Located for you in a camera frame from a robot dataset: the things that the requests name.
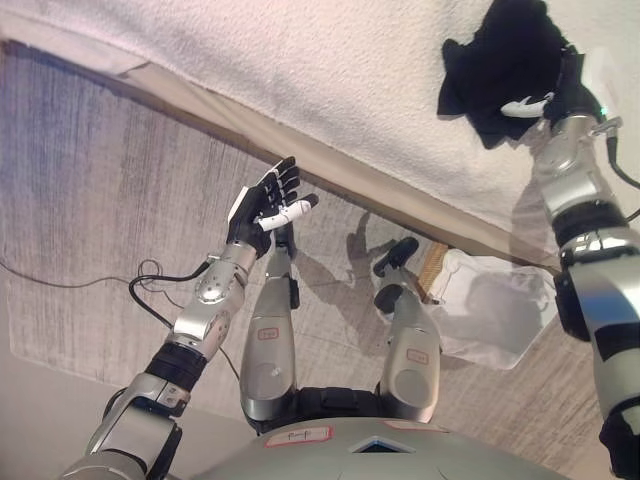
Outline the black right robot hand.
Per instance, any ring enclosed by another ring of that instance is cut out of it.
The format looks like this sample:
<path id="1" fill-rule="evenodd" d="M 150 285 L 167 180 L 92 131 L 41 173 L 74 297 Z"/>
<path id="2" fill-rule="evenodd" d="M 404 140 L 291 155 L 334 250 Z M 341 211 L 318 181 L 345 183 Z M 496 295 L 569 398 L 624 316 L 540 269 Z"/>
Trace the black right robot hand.
<path id="1" fill-rule="evenodd" d="M 593 117 L 597 123 L 606 120 L 607 113 L 596 96 L 582 83 L 586 55 L 573 45 L 562 50 L 559 76 L 553 91 L 542 100 L 530 103 L 530 97 L 503 105 L 503 116 L 520 119 L 544 118 L 555 125 L 573 115 Z"/>

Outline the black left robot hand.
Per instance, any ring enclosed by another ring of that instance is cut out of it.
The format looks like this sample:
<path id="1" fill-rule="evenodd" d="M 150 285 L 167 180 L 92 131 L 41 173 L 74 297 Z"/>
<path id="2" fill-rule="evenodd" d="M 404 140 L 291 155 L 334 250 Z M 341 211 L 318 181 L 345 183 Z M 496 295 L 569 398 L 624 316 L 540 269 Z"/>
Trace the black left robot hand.
<path id="1" fill-rule="evenodd" d="M 253 185 L 243 186 L 228 213 L 228 244 L 247 244 L 262 257 L 272 231 L 291 224 L 319 202 L 316 194 L 300 197 L 300 170 L 294 157 L 270 168 Z"/>

